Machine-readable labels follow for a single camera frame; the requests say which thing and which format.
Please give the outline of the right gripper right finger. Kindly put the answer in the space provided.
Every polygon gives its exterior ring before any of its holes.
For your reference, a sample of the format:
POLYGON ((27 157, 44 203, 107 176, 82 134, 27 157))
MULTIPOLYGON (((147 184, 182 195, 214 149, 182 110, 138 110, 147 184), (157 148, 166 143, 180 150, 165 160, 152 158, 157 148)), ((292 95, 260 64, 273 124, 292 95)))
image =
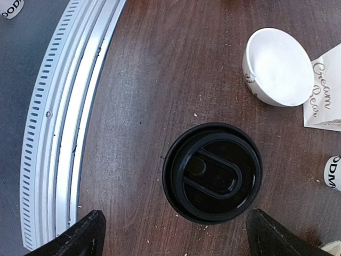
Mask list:
POLYGON ((261 209, 249 212, 246 231, 250 255, 329 255, 294 235, 261 209))

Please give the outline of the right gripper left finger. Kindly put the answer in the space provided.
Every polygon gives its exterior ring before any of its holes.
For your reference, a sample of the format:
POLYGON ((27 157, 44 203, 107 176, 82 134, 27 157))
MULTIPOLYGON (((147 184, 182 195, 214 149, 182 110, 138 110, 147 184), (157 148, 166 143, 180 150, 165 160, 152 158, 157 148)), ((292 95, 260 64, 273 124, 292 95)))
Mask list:
POLYGON ((57 238, 28 255, 102 255, 106 219, 101 210, 93 210, 57 238))

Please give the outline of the black plastic cup lid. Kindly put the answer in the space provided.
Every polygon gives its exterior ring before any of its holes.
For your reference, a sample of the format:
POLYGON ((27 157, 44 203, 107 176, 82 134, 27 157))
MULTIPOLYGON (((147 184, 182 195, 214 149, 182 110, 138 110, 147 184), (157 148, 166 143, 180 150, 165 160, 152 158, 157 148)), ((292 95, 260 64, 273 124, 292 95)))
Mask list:
POLYGON ((181 134, 163 163, 165 196, 185 219, 205 225, 241 215, 261 187, 263 163, 252 138, 227 123, 204 123, 181 134))

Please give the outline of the stack of paper cups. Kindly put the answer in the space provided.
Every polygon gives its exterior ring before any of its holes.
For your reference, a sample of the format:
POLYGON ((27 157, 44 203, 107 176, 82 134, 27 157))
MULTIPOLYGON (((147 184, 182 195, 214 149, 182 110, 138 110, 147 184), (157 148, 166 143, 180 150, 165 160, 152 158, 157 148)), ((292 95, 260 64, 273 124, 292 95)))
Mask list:
POLYGON ((0 0, 0 13, 6 19, 13 19, 24 6, 24 0, 0 0))

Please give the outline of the white paper takeout bag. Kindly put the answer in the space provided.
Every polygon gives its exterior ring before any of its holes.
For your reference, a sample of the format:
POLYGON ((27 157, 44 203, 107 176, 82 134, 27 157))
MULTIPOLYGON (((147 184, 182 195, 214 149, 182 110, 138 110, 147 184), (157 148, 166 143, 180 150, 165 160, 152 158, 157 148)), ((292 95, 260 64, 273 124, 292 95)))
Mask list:
POLYGON ((312 61, 314 86, 303 104, 305 127, 340 131, 340 48, 337 45, 312 61))

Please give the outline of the cardboard cup carrier tray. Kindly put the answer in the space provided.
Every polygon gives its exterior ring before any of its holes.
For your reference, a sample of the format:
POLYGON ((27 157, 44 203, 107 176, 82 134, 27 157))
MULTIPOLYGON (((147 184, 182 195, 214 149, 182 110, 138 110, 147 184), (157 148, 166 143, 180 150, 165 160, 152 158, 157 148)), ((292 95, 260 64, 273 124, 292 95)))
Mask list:
POLYGON ((339 240, 323 244, 319 248, 333 256, 341 256, 341 241, 339 240))

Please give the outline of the white cup holding straws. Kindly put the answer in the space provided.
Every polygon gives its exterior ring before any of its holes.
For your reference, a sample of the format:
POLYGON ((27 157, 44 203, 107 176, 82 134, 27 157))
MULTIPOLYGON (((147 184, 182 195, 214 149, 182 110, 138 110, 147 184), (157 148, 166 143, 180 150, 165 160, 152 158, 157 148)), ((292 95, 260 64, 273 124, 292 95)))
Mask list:
POLYGON ((341 191, 341 156, 333 156, 329 158, 324 167, 325 184, 337 191, 341 191))

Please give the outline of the white ceramic bowl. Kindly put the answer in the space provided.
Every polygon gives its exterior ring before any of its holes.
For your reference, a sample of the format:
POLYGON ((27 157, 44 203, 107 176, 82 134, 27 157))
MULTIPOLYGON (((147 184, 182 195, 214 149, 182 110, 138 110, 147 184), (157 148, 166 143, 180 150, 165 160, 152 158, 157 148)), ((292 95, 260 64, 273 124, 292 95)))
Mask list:
POLYGON ((250 36, 242 71, 252 94, 271 106, 300 106, 313 90, 307 52, 294 37, 276 28, 262 28, 250 36))

